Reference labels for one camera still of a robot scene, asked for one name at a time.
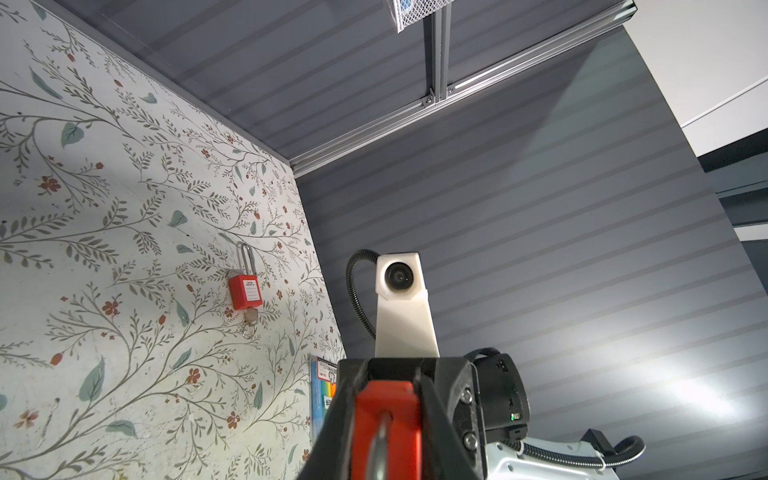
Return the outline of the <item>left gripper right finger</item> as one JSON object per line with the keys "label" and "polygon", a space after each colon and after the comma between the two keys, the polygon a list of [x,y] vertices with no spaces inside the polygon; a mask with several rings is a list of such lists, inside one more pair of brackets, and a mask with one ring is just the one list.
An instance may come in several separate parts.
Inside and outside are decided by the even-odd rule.
{"label": "left gripper right finger", "polygon": [[422,417],[422,478],[479,479],[432,381],[420,383],[419,399]]}

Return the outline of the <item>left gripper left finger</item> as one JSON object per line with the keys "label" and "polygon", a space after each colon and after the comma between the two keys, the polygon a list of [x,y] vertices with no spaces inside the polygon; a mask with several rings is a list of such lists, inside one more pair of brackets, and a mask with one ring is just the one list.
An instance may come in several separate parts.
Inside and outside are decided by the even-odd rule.
{"label": "left gripper left finger", "polygon": [[355,387],[351,383],[342,383],[330,404],[323,427],[298,480],[351,478],[355,400]]}

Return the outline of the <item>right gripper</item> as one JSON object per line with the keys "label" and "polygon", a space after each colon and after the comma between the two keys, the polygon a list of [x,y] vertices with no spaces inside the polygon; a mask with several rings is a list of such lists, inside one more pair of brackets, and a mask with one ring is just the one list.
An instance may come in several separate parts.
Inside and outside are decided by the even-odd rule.
{"label": "right gripper", "polygon": [[351,383],[356,396],[371,381],[407,381],[413,384],[418,399],[420,383],[432,381],[479,479],[485,477],[486,435],[480,382],[475,366],[468,359],[347,359],[339,364],[338,380],[338,389],[342,383]]}

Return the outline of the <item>red padlock with keys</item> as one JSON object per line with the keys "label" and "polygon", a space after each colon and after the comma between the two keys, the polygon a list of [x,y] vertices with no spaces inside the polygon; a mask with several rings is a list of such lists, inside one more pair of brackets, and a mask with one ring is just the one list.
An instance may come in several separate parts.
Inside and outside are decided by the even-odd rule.
{"label": "red padlock with keys", "polygon": [[422,477],[421,403],[412,383],[376,380],[357,394],[350,472],[353,479]]}

